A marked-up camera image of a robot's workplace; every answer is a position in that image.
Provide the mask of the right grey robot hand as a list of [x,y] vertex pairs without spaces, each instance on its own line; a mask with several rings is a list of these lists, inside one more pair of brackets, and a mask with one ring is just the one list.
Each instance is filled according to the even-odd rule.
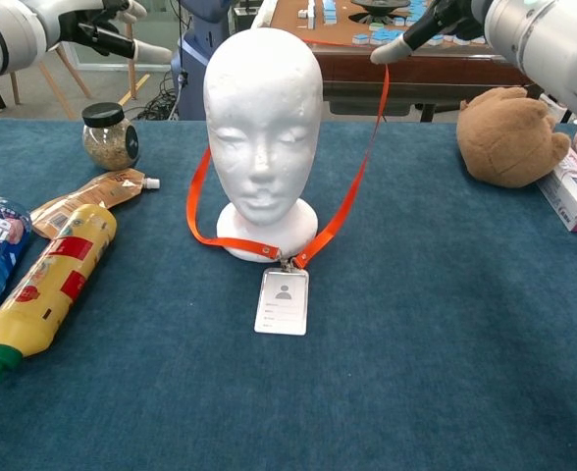
[[397,62],[442,33],[463,40],[480,37],[491,4],[484,0],[433,1],[418,22],[393,42],[376,48],[370,60],[377,65]]

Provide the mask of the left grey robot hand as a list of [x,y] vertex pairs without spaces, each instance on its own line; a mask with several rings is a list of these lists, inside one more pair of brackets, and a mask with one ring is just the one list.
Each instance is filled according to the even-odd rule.
[[138,1],[45,1],[38,10],[52,44],[73,42],[103,56],[116,55],[144,64],[167,65],[172,52],[121,35],[112,24],[135,24],[147,16]]

